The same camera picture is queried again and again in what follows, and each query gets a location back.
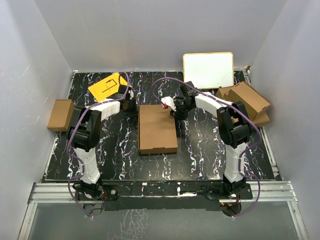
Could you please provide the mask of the cardboard box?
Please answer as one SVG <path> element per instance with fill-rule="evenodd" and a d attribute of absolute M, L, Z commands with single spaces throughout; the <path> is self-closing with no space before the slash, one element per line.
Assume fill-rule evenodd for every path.
<path fill-rule="evenodd" d="M 47 124 L 51 132 L 66 132 L 68 130 L 75 104 L 71 99 L 56 99 Z"/>
<path fill-rule="evenodd" d="M 260 95 L 255 89 L 245 81 L 239 82 L 234 86 L 219 88 L 216 97 L 229 102 L 242 102 L 252 121 L 256 116 L 266 112 L 270 107 L 270 102 Z"/>
<path fill-rule="evenodd" d="M 261 115 L 257 115 L 252 122 L 257 128 L 261 128 L 270 122 L 270 118 L 266 112 L 263 112 Z"/>
<path fill-rule="evenodd" d="M 142 155 L 175 154 L 178 140 L 175 119 L 160 104 L 138 107 L 138 150 Z"/>

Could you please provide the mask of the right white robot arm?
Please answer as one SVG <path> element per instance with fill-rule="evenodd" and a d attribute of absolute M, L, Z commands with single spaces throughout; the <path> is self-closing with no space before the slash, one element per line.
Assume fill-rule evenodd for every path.
<path fill-rule="evenodd" d="M 170 115 L 177 120 L 185 120 L 195 108 L 217 118 L 218 133 L 225 144 L 226 167 L 222 183 L 213 192 L 233 199 L 246 185 L 244 154 L 253 131 L 245 105 L 240 101 L 225 101 L 210 92 L 201 92 L 192 82 L 181 85 L 180 90 L 182 96 L 161 98 L 163 106 L 170 108 Z"/>

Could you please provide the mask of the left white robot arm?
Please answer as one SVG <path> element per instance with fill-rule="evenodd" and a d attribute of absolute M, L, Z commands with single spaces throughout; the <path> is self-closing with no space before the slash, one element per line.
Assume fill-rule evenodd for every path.
<path fill-rule="evenodd" d="M 120 112 L 135 110 L 132 86 L 121 84 L 112 98 L 84 107 L 76 121 L 70 124 L 67 130 L 67 150 L 74 150 L 75 154 L 69 152 L 68 155 L 75 158 L 80 167 L 77 177 L 79 184 L 72 186 L 77 192 L 92 200 L 102 198 L 104 188 L 96 158 L 96 146 L 101 138 L 101 122 Z"/>

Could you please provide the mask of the yellow pad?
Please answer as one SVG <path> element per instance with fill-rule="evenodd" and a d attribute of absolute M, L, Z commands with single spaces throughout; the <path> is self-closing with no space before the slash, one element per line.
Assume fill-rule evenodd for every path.
<path fill-rule="evenodd" d="M 127 85 L 127 80 L 116 72 L 89 86 L 88 90 L 97 102 L 103 102 L 118 93 L 124 94 Z"/>

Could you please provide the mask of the white board yellow frame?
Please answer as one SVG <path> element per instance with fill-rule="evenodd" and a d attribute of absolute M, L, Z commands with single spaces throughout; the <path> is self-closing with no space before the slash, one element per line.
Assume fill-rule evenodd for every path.
<path fill-rule="evenodd" d="M 234 85 L 232 52 L 186 53 L 182 57 L 183 80 L 197 89 L 219 89 Z"/>

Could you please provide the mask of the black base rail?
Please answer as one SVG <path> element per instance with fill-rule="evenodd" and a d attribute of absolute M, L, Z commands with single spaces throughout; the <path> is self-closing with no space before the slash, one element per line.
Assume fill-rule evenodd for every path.
<path fill-rule="evenodd" d="M 98 181 L 76 182 L 75 198 L 86 206 L 97 202 L 99 211 L 190 210 L 222 211 L 228 216 L 242 210 L 241 201 L 252 200 L 249 183 L 232 186 L 225 180 Z"/>

